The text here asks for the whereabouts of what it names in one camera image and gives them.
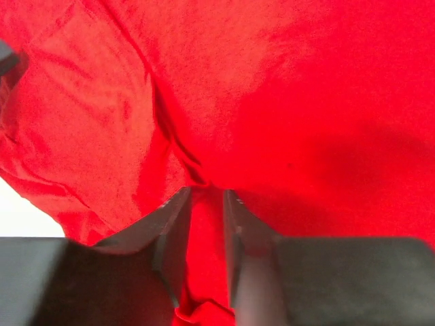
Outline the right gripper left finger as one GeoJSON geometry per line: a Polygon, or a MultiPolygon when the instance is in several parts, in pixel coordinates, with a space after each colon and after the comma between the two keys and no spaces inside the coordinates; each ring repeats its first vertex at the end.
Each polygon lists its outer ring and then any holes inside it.
{"type": "Polygon", "coordinates": [[[186,271],[191,191],[87,247],[1,239],[2,325],[170,325],[186,271]]]}

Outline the red t-shirt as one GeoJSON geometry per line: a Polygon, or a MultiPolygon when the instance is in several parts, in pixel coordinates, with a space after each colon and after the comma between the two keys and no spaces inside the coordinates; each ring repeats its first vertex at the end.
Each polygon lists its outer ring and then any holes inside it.
{"type": "Polygon", "coordinates": [[[93,245],[192,188],[173,325],[233,325],[222,192],[434,243],[433,1],[2,1],[1,177],[93,245]]]}

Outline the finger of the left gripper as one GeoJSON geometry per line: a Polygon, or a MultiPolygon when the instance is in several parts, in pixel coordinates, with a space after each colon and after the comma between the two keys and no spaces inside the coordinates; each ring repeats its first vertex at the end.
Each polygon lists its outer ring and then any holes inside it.
{"type": "Polygon", "coordinates": [[[20,62],[19,55],[3,40],[0,41],[0,76],[3,77],[20,62]]]}

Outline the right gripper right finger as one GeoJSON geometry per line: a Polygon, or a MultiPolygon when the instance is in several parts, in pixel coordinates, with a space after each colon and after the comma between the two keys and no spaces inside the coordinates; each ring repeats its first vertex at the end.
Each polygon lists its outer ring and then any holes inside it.
{"type": "Polygon", "coordinates": [[[224,192],[237,325],[433,325],[434,252],[407,237],[284,236],[224,192]]]}

